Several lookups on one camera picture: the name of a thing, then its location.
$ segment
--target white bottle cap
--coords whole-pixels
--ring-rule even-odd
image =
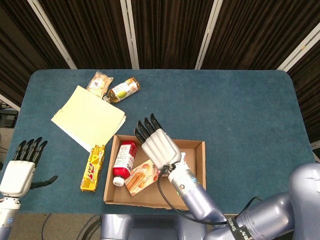
[[[122,177],[116,176],[113,178],[113,184],[122,187],[125,184],[125,180]]]

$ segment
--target dark curtain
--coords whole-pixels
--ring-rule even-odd
[[[276,69],[319,22],[319,0],[224,0],[202,69]]]
[[[33,72],[69,68],[27,1],[0,1],[0,94],[21,105]]]
[[[288,72],[311,143],[320,140],[320,41]]]
[[[40,0],[79,69],[130,69],[119,0]]]
[[[132,0],[141,69],[194,69],[214,0]]]

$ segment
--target notepad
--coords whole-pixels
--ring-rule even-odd
[[[81,86],[51,119],[88,152],[95,145],[107,144],[125,120],[122,110]]]

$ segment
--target juice bottle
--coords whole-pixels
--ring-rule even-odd
[[[121,100],[129,97],[131,94],[140,90],[140,83],[136,80],[135,77],[130,77],[123,83],[111,88],[107,95],[103,97],[108,103],[118,103]]]
[[[113,165],[113,184],[121,187],[125,183],[125,179],[131,175],[131,170],[134,165],[135,157],[137,153],[137,146],[133,141],[123,141],[118,155],[116,156],[115,163]]]

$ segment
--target open cardboard box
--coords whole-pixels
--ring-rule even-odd
[[[126,186],[115,186],[113,184],[112,169],[115,164],[121,142],[134,141],[138,147],[133,168],[139,166],[149,159],[141,148],[141,143],[135,136],[128,135],[114,135],[109,168],[106,177],[106,184],[104,189],[103,200],[106,204],[119,204],[142,206],[150,208],[169,208],[168,204],[162,198],[157,183],[153,183],[147,188],[143,189],[137,195],[131,196]],[[184,160],[188,164],[190,170],[195,174],[200,184],[206,189],[206,149],[204,141],[196,140],[173,140],[180,148],[182,153],[185,153]],[[174,186],[169,182],[168,177],[160,179],[161,189],[168,200],[180,210],[188,210],[181,197],[177,194]]]

